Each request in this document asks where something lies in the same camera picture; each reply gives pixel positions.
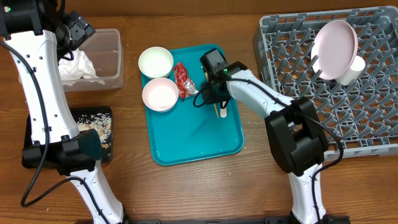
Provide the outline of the wooden chopstick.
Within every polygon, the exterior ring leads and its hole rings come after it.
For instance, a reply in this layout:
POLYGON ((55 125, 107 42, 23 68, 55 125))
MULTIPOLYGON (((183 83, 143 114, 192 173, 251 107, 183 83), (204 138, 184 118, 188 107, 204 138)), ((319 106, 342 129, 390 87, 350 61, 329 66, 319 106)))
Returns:
POLYGON ((216 103, 213 104, 217 118, 220 118, 216 103))

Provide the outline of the white plastic fork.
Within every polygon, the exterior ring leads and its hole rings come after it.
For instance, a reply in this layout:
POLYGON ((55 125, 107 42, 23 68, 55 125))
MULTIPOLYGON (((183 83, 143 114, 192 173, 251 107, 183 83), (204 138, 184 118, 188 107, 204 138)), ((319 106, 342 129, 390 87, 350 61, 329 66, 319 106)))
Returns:
POLYGON ((220 117, 221 118, 225 118, 228 115, 226 107, 227 107, 227 101, 221 102, 221 105, 220 105, 220 117))

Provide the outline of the white napkin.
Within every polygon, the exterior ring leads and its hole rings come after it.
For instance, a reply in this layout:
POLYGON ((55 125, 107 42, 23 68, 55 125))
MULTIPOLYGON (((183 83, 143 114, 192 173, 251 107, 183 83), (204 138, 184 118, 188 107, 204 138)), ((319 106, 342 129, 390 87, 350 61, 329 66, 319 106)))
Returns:
POLYGON ((58 63, 63 85, 72 86, 76 80, 98 78, 93 62, 82 50, 73 51, 72 61, 61 59, 58 63))

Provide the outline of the red snack wrapper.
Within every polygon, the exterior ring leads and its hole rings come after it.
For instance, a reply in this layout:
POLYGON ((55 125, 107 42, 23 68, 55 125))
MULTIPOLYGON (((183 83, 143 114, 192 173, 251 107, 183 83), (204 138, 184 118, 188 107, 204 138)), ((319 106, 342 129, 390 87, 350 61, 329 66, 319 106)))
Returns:
POLYGON ((178 88, 179 97, 182 99, 189 98, 198 93, 194 82, 189 77, 187 69, 182 62, 178 62, 174 66, 174 80, 178 88))

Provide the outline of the pink bowl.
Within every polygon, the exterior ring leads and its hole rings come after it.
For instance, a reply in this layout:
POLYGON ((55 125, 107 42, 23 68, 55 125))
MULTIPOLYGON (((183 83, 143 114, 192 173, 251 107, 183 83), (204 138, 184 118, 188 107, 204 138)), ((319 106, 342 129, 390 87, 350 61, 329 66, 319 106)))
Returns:
POLYGON ((149 81, 142 90, 144 104, 156 112, 170 111, 179 98, 176 84, 168 78, 155 78, 149 81))

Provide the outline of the white bowl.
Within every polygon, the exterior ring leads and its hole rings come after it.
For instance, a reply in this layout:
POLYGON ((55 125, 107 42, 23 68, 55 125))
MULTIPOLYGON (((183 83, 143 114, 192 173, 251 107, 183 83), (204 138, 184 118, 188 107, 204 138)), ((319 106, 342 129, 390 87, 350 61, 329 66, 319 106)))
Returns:
POLYGON ((171 52, 163 47, 150 47, 140 54, 139 70, 150 79, 167 78, 174 66, 171 52))

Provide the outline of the large white plate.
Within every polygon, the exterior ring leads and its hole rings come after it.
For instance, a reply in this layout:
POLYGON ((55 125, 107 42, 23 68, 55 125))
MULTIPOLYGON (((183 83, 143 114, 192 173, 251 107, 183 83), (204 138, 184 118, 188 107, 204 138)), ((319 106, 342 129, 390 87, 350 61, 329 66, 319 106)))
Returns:
POLYGON ((346 74, 358 50, 357 34, 346 21, 333 20, 324 25, 313 41, 311 59, 320 78, 332 80, 346 74))

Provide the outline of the white paper cup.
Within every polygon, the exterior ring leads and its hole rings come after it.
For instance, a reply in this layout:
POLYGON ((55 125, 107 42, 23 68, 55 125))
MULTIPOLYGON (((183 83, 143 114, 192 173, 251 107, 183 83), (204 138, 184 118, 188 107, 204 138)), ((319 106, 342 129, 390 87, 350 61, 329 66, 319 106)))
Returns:
POLYGON ((342 85, 351 85, 359 77, 365 66, 364 59, 357 55, 348 71, 335 80, 342 85))

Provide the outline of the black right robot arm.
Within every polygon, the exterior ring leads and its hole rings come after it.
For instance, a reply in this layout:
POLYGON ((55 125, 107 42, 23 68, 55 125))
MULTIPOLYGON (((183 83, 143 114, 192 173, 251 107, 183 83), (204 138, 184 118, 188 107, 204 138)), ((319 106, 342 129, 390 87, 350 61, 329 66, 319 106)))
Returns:
POLYGON ((326 214, 318 173, 327 140, 313 103, 294 100, 258 80, 241 62, 201 61, 208 81, 202 84, 206 104, 230 99, 243 102, 264 119, 272 156, 288 174, 294 223, 321 223, 326 214))

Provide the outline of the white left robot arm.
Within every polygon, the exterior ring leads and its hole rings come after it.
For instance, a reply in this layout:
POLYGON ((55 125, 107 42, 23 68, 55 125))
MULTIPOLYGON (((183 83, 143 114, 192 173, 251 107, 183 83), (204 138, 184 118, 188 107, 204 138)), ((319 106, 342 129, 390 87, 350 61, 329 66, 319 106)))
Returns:
POLYGON ((1 45, 13 57, 30 114, 23 166, 57 170, 76 187, 94 223, 128 223, 101 167, 100 137, 94 129, 78 129, 58 69, 59 60, 73 60, 73 51, 94 33, 77 12, 65 12, 64 1, 1 2, 1 45))

